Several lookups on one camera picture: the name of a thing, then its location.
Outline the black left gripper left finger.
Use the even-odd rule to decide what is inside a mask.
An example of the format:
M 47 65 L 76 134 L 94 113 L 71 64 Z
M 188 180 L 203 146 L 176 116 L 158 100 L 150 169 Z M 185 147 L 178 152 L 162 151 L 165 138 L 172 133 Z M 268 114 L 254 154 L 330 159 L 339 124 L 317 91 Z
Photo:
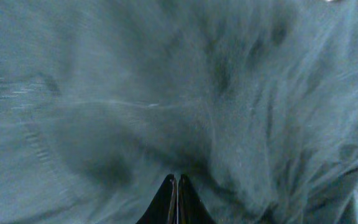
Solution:
M 175 224 L 177 217 L 177 180 L 168 174 L 136 224 Z

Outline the black shorts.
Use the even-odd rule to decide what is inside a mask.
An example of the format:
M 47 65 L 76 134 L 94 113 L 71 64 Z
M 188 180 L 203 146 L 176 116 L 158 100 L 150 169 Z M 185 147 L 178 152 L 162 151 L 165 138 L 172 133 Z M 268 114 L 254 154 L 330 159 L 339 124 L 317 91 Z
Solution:
M 358 1 L 0 1 L 0 223 L 358 223 Z

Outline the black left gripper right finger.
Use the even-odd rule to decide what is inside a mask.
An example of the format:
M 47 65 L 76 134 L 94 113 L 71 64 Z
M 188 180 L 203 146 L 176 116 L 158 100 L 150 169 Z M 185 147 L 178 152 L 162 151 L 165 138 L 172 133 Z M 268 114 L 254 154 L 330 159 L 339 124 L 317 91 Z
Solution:
M 177 192 L 178 224 L 216 224 L 196 192 L 190 178 L 182 174 Z

